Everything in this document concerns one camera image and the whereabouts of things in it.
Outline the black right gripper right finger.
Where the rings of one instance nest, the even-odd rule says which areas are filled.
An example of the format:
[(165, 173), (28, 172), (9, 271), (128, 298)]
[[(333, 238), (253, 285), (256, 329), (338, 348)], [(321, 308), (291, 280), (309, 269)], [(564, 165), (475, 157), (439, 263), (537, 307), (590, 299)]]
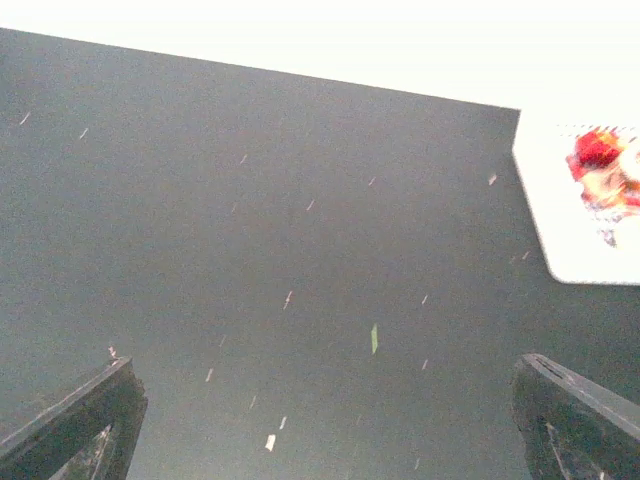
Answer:
[(514, 422), (534, 479), (637, 479), (639, 406), (540, 354), (511, 382)]

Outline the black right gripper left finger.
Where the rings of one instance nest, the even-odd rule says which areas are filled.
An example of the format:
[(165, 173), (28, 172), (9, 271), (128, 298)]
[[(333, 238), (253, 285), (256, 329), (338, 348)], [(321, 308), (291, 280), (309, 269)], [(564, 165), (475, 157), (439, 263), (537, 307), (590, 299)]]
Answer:
[(3, 479), (125, 479), (148, 408), (119, 357), (1, 415)]

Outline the white perforated plastic basket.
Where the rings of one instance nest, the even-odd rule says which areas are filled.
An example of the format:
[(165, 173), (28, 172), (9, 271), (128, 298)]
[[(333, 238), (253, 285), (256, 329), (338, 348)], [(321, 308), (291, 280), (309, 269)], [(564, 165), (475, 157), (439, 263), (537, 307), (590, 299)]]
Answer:
[(579, 117), (525, 108), (520, 112), (513, 157), (548, 270), (567, 284), (639, 284), (639, 250), (619, 249), (613, 230), (620, 208), (587, 206), (566, 157), (576, 138), (597, 127), (627, 138), (639, 133), (635, 121)]

